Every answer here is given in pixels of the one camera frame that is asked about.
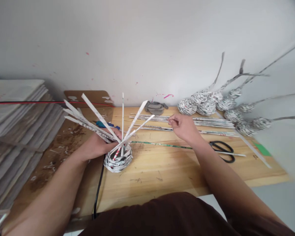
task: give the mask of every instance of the wooden table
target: wooden table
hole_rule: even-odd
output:
[[[112,123],[121,127],[122,109],[111,109],[113,109]],[[130,113],[136,113],[137,111],[138,108],[125,108],[125,130],[128,129],[132,122],[132,119],[129,118]],[[97,120],[90,109],[83,108],[82,112],[88,120]],[[164,111],[163,115],[172,115],[174,113],[178,113],[178,109],[176,107],[170,107],[168,110]],[[137,124],[142,124],[143,122],[144,121],[138,120]],[[152,121],[150,121],[148,125],[169,127],[167,123]],[[68,134],[68,129],[70,128],[74,130],[79,129],[79,133],[82,132],[82,134],[71,138],[70,141],[63,139],[61,136],[63,134]],[[232,131],[231,129],[205,126],[197,126],[197,128],[199,130]],[[64,146],[66,148],[69,146],[66,153],[66,155],[68,155],[84,142],[91,133],[91,131],[85,128],[77,127],[73,122],[66,121],[58,133],[59,137],[55,138],[54,143],[51,144],[49,149],[53,148],[53,150],[59,151],[60,149],[55,149],[55,147]],[[270,169],[256,157],[254,152],[241,138],[210,134],[203,134],[203,137],[208,142],[214,140],[226,142],[233,147],[235,153],[247,155],[247,157],[235,156],[236,161],[229,165],[248,186],[270,185],[289,180],[288,174],[273,157],[264,157],[271,165],[272,168]],[[139,130],[137,135],[132,137],[131,140],[188,146],[186,142],[177,138],[174,132],[168,131],[142,129]],[[247,140],[254,146],[252,143],[252,140],[254,140],[253,138],[247,138]],[[105,168],[97,204],[97,212],[133,204],[143,204],[153,198],[172,192],[185,191],[194,196],[210,194],[193,150],[150,144],[132,144],[131,146],[133,150],[133,160],[125,170],[120,173],[111,173]],[[43,166],[50,163],[51,157],[49,149],[45,152],[32,176],[37,176],[42,173]],[[83,228],[85,227],[84,223],[90,220],[101,164],[102,159],[98,158],[93,160],[86,169],[74,204],[74,208],[78,207],[81,208],[81,210],[72,216],[69,225],[73,226],[72,229]],[[15,217],[41,192],[45,185],[44,182],[41,187],[36,186],[36,188],[33,188],[33,183],[30,181],[31,177],[15,200],[7,223],[15,219]]]

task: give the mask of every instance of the stack of newspaper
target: stack of newspaper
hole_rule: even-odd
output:
[[[0,80],[0,102],[52,101],[44,80]],[[0,210],[11,208],[64,121],[58,104],[0,104]]]

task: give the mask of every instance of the left hand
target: left hand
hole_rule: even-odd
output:
[[[111,128],[117,137],[121,140],[121,131],[116,128]],[[98,136],[95,132],[88,138],[88,140],[83,143],[72,155],[75,158],[80,159],[81,161],[88,161],[90,159],[94,159],[100,157],[109,151],[111,151],[114,147],[118,145],[118,142],[106,143],[100,136]]]

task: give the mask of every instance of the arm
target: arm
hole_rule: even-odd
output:
[[[207,184],[231,217],[260,215],[284,224],[206,142],[189,116],[174,114],[169,119],[175,134],[194,150]]]
[[[121,138],[121,132],[113,130]],[[63,235],[88,160],[102,156],[116,145],[106,144],[94,133],[61,164],[40,195],[3,235]]]

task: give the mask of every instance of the red wire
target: red wire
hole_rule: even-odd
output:
[[[65,103],[62,101],[31,101],[31,102],[0,102],[0,104],[33,104],[33,103]],[[69,103],[86,103],[86,102],[69,102]],[[109,106],[109,107],[114,107],[113,105],[109,105],[109,104],[103,104],[103,103],[92,103],[92,104],[96,104],[96,105],[105,105],[105,106]]]

